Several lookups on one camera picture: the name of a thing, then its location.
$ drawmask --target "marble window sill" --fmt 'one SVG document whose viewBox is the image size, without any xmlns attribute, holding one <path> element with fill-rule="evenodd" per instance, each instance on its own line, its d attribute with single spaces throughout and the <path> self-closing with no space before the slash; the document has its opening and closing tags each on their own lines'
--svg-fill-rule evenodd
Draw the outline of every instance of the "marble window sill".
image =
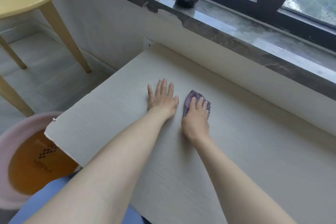
<svg viewBox="0 0 336 224">
<path fill-rule="evenodd" d="M 336 56 L 223 6 L 199 0 L 193 9 L 175 0 L 128 0 L 153 13 L 174 14 L 182 26 L 272 71 L 336 100 Z"/>
</svg>

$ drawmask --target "floor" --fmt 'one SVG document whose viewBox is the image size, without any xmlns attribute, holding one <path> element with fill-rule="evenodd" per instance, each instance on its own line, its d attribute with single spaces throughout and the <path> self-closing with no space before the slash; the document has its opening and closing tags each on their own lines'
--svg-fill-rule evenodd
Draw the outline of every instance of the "floor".
<svg viewBox="0 0 336 224">
<path fill-rule="evenodd" d="M 0 48 L 0 74 L 35 111 L 65 111 L 90 93 L 111 74 L 89 63 L 85 73 L 67 48 L 43 33 L 11 43 L 28 66 L 20 69 Z M 25 117 L 0 97 L 0 134 Z M 16 211 L 0 209 L 0 224 L 8 223 Z"/>
</svg>

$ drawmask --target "purple cloth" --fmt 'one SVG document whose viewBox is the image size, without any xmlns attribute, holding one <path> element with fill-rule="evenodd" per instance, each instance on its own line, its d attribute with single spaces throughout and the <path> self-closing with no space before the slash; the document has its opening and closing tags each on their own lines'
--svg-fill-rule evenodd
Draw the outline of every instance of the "purple cloth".
<svg viewBox="0 0 336 224">
<path fill-rule="evenodd" d="M 205 97 L 202 94 L 199 94 L 198 92 L 196 92 L 195 90 L 190 91 L 190 93 L 187 95 L 185 101 L 184 101 L 184 106 L 183 106 L 183 118 L 187 115 L 188 111 L 189 111 L 189 107 L 190 107 L 190 102 L 191 99 L 193 97 L 196 97 L 196 104 L 198 102 L 198 100 L 203 97 L 204 100 L 203 101 L 207 101 L 205 99 Z M 207 110 L 209 111 L 210 114 L 210 105 L 211 103 L 208 101 L 208 106 L 207 106 Z"/>
</svg>

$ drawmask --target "stool leg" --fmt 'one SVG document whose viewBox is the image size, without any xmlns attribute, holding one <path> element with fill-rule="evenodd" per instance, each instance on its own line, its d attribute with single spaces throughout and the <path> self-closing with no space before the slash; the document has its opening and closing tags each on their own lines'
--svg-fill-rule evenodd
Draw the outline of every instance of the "stool leg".
<svg viewBox="0 0 336 224">
<path fill-rule="evenodd" d="M 54 29 L 54 31 L 58 34 L 58 36 L 62 39 L 65 45 L 69 48 L 72 55 L 78 61 L 78 63 L 83 67 L 83 69 L 87 72 L 91 72 L 91 68 L 87 64 L 86 60 L 82 56 L 81 52 L 78 49 L 77 44 L 73 40 L 72 36 L 70 35 L 67 27 L 65 26 L 62 18 L 58 14 L 55 6 L 50 1 L 42 6 L 40 6 L 40 11 L 42 12 L 43 16 L 49 22 L 50 26 Z"/>
<path fill-rule="evenodd" d="M 23 115 L 29 117 L 34 111 L 20 97 L 20 95 L 0 75 L 0 96 L 6 99 L 12 106 L 18 109 Z"/>
<path fill-rule="evenodd" d="M 0 36 L 0 45 L 4 48 L 7 54 L 15 61 L 15 63 L 22 69 L 27 68 L 26 64 L 16 55 L 13 49 L 5 42 L 5 40 Z"/>
</svg>

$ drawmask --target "blue clothing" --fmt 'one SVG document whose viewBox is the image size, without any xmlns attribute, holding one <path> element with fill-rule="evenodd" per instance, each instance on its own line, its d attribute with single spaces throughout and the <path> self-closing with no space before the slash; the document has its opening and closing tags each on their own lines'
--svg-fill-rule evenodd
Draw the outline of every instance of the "blue clothing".
<svg viewBox="0 0 336 224">
<path fill-rule="evenodd" d="M 49 182 L 43 189 L 36 192 L 27 201 L 26 204 L 17 212 L 17 214 L 11 219 L 9 224 L 22 224 L 29 219 L 34 213 L 44 206 L 53 196 L 55 196 L 70 179 L 75 176 L 76 173 L 65 176 L 60 179 L 56 179 Z M 141 215 L 131 206 L 128 206 L 124 220 L 122 224 L 145 224 L 148 223 L 143 220 Z"/>
</svg>

